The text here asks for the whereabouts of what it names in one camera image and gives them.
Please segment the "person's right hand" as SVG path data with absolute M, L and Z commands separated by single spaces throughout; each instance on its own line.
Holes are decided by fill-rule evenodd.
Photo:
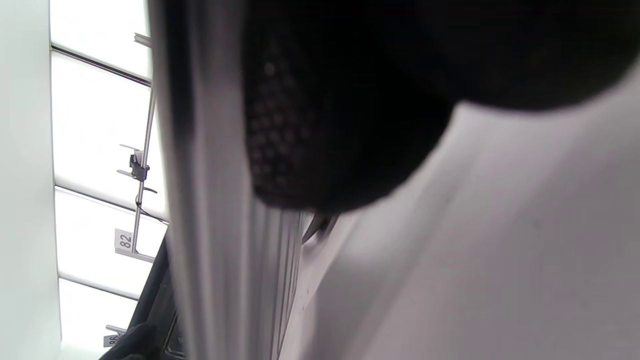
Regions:
M 562 109 L 638 57 L 637 0 L 249 0 L 254 194 L 320 214 L 365 207 L 416 171 L 458 103 Z

